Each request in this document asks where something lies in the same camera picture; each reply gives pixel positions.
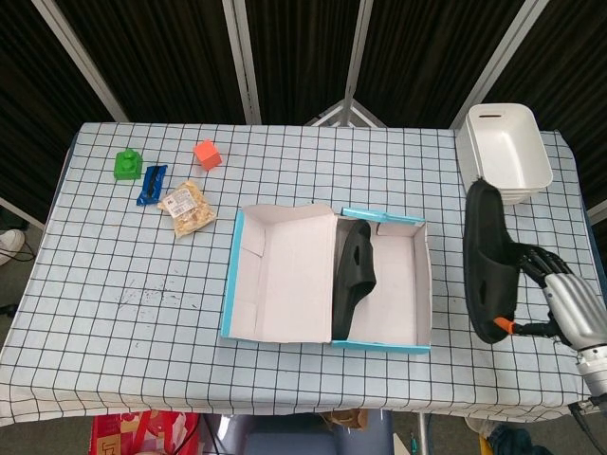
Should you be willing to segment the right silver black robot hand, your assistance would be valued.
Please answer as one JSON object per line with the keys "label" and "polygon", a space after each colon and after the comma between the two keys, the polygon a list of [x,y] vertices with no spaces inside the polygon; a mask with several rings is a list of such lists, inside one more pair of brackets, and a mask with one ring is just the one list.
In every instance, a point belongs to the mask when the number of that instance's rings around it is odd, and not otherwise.
{"label": "right silver black robot hand", "polygon": [[515,243],[515,264],[543,291],[548,321],[521,325],[498,316],[494,325],[516,336],[558,337],[581,353],[606,344],[606,306],[592,286],[558,255],[539,246]]}

